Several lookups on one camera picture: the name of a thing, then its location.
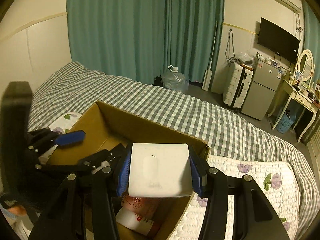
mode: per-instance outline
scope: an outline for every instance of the white package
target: white package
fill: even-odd
[[[134,143],[129,195],[181,197],[193,193],[187,144]]]

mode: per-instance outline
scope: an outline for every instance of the teal curtain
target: teal curtain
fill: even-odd
[[[304,49],[310,49],[314,64],[316,65],[313,76],[314,87],[320,78],[320,23],[305,0],[302,1],[304,11]]]
[[[224,0],[166,0],[165,59],[191,81],[203,82],[212,52],[215,24],[218,31],[212,70],[218,59]]]
[[[71,57],[153,84],[164,66],[165,0],[67,0]]]
[[[224,0],[67,0],[71,57],[92,70],[153,84],[168,65],[203,82]]]

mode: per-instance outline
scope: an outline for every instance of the silver bolt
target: silver bolt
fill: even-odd
[[[74,180],[76,178],[75,174],[69,174],[68,175],[68,180]]]
[[[252,180],[252,177],[250,175],[244,175],[243,178],[244,178],[245,181],[251,181]]]
[[[209,168],[209,172],[211,174],[217,174],[218,173],[218,169],[217,168]]]
[[[110,168],[110,167],[104,167],[104,168],[102,169],[102,172],[103,172],[103,173],[109,173],[109,172],[111,172],[111,168]]]

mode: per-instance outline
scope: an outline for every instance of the drawer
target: drawer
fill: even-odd
[[[312,103],[309,102],[309,100],[307,100],[306,98],[304,98],[302,95],[300,94],[297,94],[296,95],[296,98],[295,98],[296,101],[298,101],[300,104],[302,104],[303,106],[306,106],[307,108],[309,108],[311,111],[313,110],[313,107],[312,107]]]

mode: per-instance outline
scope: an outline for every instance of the sticker on refrigerator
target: sticker on refrigerator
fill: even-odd
[[[277,75],[277,78],[281,78],[281,76],[282,76],[282,73],[283,73],[283,71],[282,71],[282,70],[279,70],[279,71],[278,71],[278,75]]]

